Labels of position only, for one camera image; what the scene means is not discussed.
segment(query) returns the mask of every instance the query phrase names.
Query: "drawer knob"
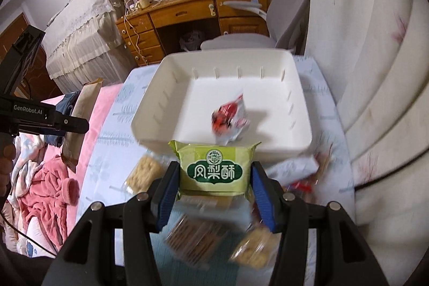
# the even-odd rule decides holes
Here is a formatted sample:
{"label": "drawer knob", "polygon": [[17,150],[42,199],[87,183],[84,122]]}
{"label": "drawer knob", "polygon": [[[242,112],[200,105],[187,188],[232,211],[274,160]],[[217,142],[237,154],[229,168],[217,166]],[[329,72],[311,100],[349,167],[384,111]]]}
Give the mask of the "drawer knob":
{"label": "drawer knob", "polygon": [[209,4],[209,9],[210,9],[210,15],[212,15],[212,16],[216,16],[216,12],[215,12],[215,9],[214,9],[215,7],[214,7],[214,5],[213,4]]}

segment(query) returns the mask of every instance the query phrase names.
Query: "wooden door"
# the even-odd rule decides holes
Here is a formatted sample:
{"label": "wooden door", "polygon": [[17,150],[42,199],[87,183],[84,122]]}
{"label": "wooden door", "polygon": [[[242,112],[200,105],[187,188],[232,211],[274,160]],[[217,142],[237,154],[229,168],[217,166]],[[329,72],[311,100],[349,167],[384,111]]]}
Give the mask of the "wooden door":
{"label": "wooden door", "polygon": [[226,17],[219,19],[220,32],[223,35],[232,33],[258,33],[269,36],[267,24],[261,17]]}
{"label": "wooden door", "polygon": [[[19,15],[6,30],[0,35],[0,59],[3,60],[6,53],[21,33],[28,26],[24,14]],[[20,90],[32,100],[42,101],[48,98],[62,95],[61,90],[53,80],[49,78],[46,70],[46,54],[42,47],[38,50],[34,64],[30,67],[21,83]]]}

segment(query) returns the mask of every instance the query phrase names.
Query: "desk drawer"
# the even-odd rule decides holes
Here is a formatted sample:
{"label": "desk drawer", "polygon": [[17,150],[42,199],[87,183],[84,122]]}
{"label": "desk drawer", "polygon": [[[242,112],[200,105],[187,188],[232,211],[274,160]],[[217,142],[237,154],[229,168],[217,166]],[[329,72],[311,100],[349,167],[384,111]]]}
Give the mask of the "desk drawer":
{"label": "desk drawer", "polygon": [[[255,13],[251,13],[250,11],[233,9],[224,5],[226,1],[242,1],[242,2],[250,2],[251,0],[216,0],[217,10],[219,11],[219,17],[243,17],[243,16],[258,16]],[[260,4],[262,4],[262,10],[267,11],[268,9],[268,0],[258,0]]]}
{"label": "desk drawer", "polygon": [[175,23],[182,23],[216,17],[216,8],[213,0],[199,0],[177,4],[151,12],[151,19],[155,28]]}
{"label": "desk drawer", "polygon": [[132,30],[133,27],[136,33],[143,33],[152,29],[152,24],[147,14],[128,19],[128,22],[125,21],[125,24],[124,17],[121,17],[121,20],[117,21],[116,26],[125,40],[128,38],[127,30],[130,35],[135,34]]}
{"label": "desk drawer", "polygon": [[[161,46],[158,45],[157,47],[140,50],[140,55],[144,56],[149,64],[158,63],[164,58],[164,51],[162,50]],[[136,63],[139,66],[145,66],[145,61],[140,55],[138,53],[132,53]]]}
{"label": "desk drawer", "polygon": [[156,45],[159,45],[158,37],[155,34],[154,30],[140,33],[139,35],[132,35],[131,37],[125,38],[125,44],[130,51],[138,51],[135,47],[138,47],[140,49],[155,47]]}
{"label": "desk drawer", "polygon": [[219,20],[222,34],[258,33],[269,37],[267,24],[260,17],[228,17]]}

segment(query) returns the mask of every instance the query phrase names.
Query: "light blue bedsheet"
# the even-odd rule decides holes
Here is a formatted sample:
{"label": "light blue bedsheet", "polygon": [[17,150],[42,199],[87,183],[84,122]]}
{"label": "light blue bedsheet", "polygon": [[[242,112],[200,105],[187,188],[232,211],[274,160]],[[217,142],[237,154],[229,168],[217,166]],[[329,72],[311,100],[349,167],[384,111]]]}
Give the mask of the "light blue bedsheet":
{"label": "light blue bedsheet", "polygon": [[[334,100],[319,67],[312,58],[295,56],[298,73],[307,102],[313,142],[308,154],[327,152],[331,143],[332,161],[323,181],[315,188],[318,203],[340,202],[354,219],[354,185],[347,144]],[[146,149],[138,145],[131,132],[131,120],[139,106],[157,65],[134,69],[128,76],[104,122],[92,153],[83,182],[76,221],[91,202],[105,205],[125,202],[129,196],[121,190],[125,181]],[[240,237],[229,234],[210,261],[208,271],[195,270],[176,260],[164,246],[164,231],[179,219],[173,211],[168,226],[160,235],[151,235],[155,259],[164,286],[263,286],[268,285],[272,270],[252,270],[228,263]],[[116,260],[123,264],[121,232],[116,234]],[[310,232],[308,265],[305,284],[313,284],[315,272],[315,232]]]}

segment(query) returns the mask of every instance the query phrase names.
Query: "hand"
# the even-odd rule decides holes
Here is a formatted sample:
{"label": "hand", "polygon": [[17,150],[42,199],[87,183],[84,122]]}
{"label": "hand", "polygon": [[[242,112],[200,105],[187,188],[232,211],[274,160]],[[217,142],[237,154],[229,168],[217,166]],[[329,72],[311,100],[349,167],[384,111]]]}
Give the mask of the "hand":
{"label": "hand", "polygon": [[10,181],[9,174],[13,170],[15,156],[15,146],[8,144],[3,150],[3,156],[0,158],[0,197],[6,194],[6,186]]}

